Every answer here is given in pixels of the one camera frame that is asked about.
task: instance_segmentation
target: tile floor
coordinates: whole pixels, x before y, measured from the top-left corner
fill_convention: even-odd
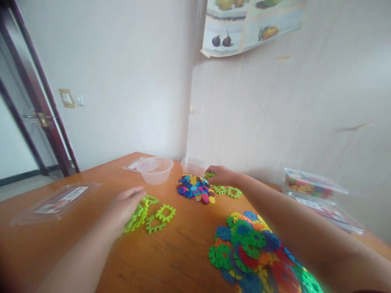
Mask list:
[[[0,187],[0,201],[5,201],[6,199],[12,198],[14,196],[20,195],[27,191],[31,191],[38,187],[53,183],[60,179],[55,174],[50,174],[49,176],[37,175],[31,178],[27,178],[15,183],[11,183],[5,186]]]

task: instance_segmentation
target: plastic storage box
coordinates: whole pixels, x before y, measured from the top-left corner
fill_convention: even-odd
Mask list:
[[[206,162],[190,157],[184,157],[180,164],[182,165],[183,173],[201,177],[205,176],[205,171],[208,167]]]
[[[100,184],[97,183],[66,185],[31,208],[21,212],[12,219],[11,226],[60,220],[67,210],[99,186]]]
[[[289,168],[284,168],[284,171],[282,190],[285,194],[298,192],[326,200],[332,200],[337,193],[349,194],[346,189],[329,178]]]
[[[359,235],[364,233],[364,229],[361,227],[361,225],[336,205],[330,205],[326,201],[322,201],[316,198],[309,199],[307,195],[296,192],[288,192],[287,195],[294,198],[302,205],[311,208],[317,214],[321,215],[323,218],[345,230],[346,232]]]
[[[150,185],[166,182],[170,176],[174,161],[166,157],[150,157],[140,161],[136,168],[144,181]]]
[[[122,169],[139,173],[137,171],[137,164],[145,159],[148,159],[148,157],[139,157],[138,159],[135,159],[134,161],[127,163],[124,167],[122,167]]]

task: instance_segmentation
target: clear plastic lid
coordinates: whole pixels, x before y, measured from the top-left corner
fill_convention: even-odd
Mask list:
[[[344,210],[336,205],[327,204],[325,201],[316,200],[296,192],[288,192],[288,196],[294,198],[304,206],[311,208],[323,218],[349,233],[363,234],[364,229]]]
[[[63,213],[99,187],[98,183],[74,183],[66,185],[52,193],[31,208],[21,212],[11,221],[13,225],[30,225],[35,223],[60,220]]]
[[[349,194],[349,191],[327,177],[289,168],[284,168],[284,171],[286,173],[286,180],[290,179],[296,183],[313,185],[315,188],[318,187],[320,189],[330,190],[331,192]]]
[[[137,164],[145,159],[148,159],[148,157],[139,157],[138,159],[135,159],[134,161],[127,163],[124,167],[122,167],[122,169],[139,173],[136,169]]]

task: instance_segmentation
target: label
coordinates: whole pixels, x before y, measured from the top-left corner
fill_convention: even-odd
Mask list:
[[[302,205],[305,205],[305,206],[315,210],[316,213],[318,213],[319,215],[321,215],[323,217],[333,219],[333,220],[336,220],[338,222],[345,223],[345,224],[348,223],[348,221],[344,218],[344,216],[340,212],[338,212],[337,210],[335,210],[333,208],[329,208],[325,205],[322,205],[322,204],[319,204],[319,203],[316,203],[313,201],[309,201],[306,199],[302,199],[299,197],[295,197],[295,199],[299,203],[301,203]]]
[[[44,205],[42,208],[37,210],[36,214],[55,214],[59,212],[63,207],[69,204],[71,201],[75,200],[78,196],[80,196],[84,191],[88,189],[88,186],[77,187],[68,193],[63,198],[59,199],[57,203]]]
[[[61,201],[62,200],[69,200],[69,201],[72,201],[74,200],[75,198],[77,198],[80,194],[82,194],[84,191],[86,191],[88,189],[88,186],[84,186],[84,187],[78,187],[78,188],[75,188],[72,192],[68,193],[66,196],[64,196],[62,199],[60,199]]]
[[[132,165],[130,165],[130,166],[128,167],[128,169],[130,169],[130,170],[135,170],[138,163],[139,163],[139,162],[133,163]]]

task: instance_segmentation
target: clear plastic bowl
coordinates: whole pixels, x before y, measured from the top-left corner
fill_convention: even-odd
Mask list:
[[[180,162],[182,165],[182,171],[186,174],[192,174],[195,176],[205,176],[205,171],[207,169],[206,163],[202,160],[184,157]]]
[[[137,171],[141,173],[144,181],[151,185],[166,182],[170,175],[174,161],[166,157],[151,157],[137,164]]]

